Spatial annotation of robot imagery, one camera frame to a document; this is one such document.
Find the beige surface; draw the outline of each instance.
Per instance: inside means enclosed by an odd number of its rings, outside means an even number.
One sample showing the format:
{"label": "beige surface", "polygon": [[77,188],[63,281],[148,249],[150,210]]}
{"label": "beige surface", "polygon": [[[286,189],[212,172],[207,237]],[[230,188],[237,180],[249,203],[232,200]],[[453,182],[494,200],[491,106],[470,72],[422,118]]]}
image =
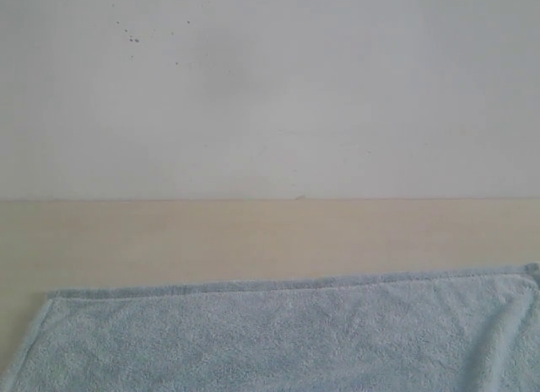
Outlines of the beige surface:
{"label": "beige surface", "polygon": [[540,260],[540,201],[0,203],[0,368],[43,293]]}

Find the wall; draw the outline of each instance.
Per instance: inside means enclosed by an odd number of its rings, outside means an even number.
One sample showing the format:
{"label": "wall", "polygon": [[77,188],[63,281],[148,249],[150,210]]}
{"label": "wall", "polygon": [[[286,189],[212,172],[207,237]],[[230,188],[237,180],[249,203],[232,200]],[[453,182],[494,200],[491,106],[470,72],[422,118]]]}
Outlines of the wall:
{"label": "wall", "polygon": [[0,0],[0,199],[540,196],[538,3]]}

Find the white wall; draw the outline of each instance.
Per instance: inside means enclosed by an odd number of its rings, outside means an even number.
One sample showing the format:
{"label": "white wall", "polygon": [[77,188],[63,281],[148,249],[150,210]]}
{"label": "white wall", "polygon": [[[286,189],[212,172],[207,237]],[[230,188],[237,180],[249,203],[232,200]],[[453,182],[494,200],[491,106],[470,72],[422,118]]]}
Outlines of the white wall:
{"label": "white wall", "polygon": [[540,196],[539,3],[0,0],[0,198]]}

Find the light blue towel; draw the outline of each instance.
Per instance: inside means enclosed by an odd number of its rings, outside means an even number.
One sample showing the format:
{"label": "light blue towel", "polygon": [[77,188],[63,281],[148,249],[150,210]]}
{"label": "light blue towel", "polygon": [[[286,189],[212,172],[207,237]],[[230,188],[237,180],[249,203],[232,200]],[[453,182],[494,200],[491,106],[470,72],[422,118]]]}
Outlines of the light blue towel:
{"label": "light blue towel", "polygon": [[539,391],[540,267],[68,290],[2,392]]}

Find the table surface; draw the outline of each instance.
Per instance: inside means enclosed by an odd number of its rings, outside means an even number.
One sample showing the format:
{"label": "table surface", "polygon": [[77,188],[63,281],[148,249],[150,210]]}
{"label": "table surface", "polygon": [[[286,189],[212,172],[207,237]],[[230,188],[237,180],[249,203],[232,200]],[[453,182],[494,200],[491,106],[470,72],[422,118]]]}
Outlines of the table surface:
{"label": "table surface", "polygon": [[540,200],[0,202],[0,371],[44,293],[540,260]]}

